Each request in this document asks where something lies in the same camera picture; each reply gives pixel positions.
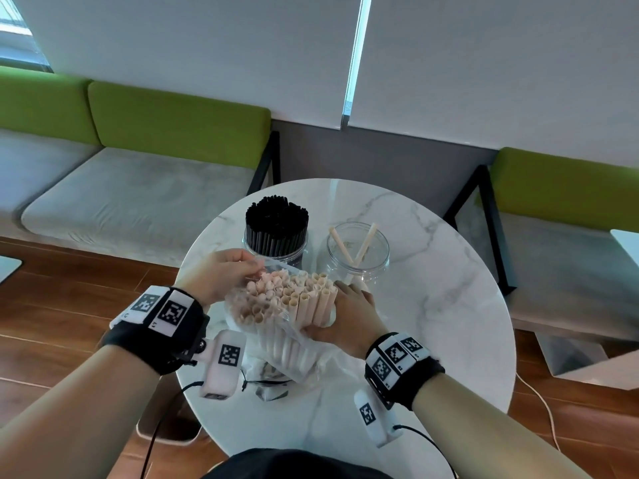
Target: white cable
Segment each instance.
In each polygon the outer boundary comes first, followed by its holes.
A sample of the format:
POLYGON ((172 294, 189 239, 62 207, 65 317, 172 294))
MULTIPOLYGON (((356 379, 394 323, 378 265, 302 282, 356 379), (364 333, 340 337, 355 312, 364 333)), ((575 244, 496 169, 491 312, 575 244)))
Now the white cable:
POLYGON ((559 448, 559 443, 557 443, 557 436, 556 436, 556 433, 555 433, 555 420, 553 420, 553 413, 550 411, 550 407, 548 406, 548 404, 544 400, 544 397, 542 397, 537 390, 535 390, 528 383, 526 383, 524 381, 524 379, 522 377, 520 377, 517 372, 515 372, 515 375, 517 376, 517 378, 519 378, 522 381, 522 383, 524 385, 526 385, 528 388, 530 388, 533 391, 533 393, 539 397, 539 400, 541 400, 541 403, 543 403, 544 406, 546 407, 546 410, 548 411, 548 417, 550 418, 550 431, 553 434, 553 441, 555 442, 555 447, 557 447, 557 450, 561 452, 561 449, 559 448))

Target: forearm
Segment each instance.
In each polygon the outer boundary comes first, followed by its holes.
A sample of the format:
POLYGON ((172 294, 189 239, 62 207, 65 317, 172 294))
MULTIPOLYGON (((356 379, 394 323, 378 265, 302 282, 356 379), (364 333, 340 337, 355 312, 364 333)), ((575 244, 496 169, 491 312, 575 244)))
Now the forearm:
POLYGON ((422 386, 413 410, 460 477, 590 477, 546 441, 447 375, 437 375, 422 386))
POLYGON ((0 430, 0 470, 12 478, 105 478, 159 375, 105 346, 0 430))

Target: gray seat cushion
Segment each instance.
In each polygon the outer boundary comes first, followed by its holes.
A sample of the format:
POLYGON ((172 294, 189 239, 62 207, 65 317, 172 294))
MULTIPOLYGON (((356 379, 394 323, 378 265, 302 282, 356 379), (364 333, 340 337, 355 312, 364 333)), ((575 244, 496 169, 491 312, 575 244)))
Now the gray seat cushion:
POLYGON ((179 266, 206 225, 246 195, 253 174, 105 148, 29 205, 22 223, 111 255, 179 266))
POLYGON ((0 235, 20 238, 22 210, 99 149, 0 129, 0 235))
MULTIPOLYGON (((496 275, 486 221, 469 199, 456 222, 496 275)), ((639 266, 609 232, 500 213, 518 288, 506 297, 516 328, 639 341, 639 266)))

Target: bundle of black straws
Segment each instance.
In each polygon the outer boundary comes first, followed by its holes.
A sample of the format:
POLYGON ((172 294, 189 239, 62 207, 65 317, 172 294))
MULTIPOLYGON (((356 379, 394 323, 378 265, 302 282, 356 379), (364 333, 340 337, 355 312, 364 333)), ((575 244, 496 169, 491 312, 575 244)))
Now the bundle of black straws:
POLYGON ((298 250, 306 240, 309 213, 286 197, 264 197, 246 210, 245 239, 266 257, 282 257, 298 250))

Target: wall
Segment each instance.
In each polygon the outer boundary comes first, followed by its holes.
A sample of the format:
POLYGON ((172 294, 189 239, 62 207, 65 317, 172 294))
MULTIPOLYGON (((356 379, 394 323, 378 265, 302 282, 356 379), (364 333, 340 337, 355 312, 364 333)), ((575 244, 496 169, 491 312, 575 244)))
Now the wall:
POLYGON ((360 0, 14 0, 55 72, 339 128, 360 0))
POLYGON ((477 165, 497 154, 482 149, 368 129, 342 131, 280 120, 282 177, 344 178, 401 193, 437 215, 451 205, 477 165))
POLYGON ((639 0, 372 0, 350 123, 639 167, 639 0))

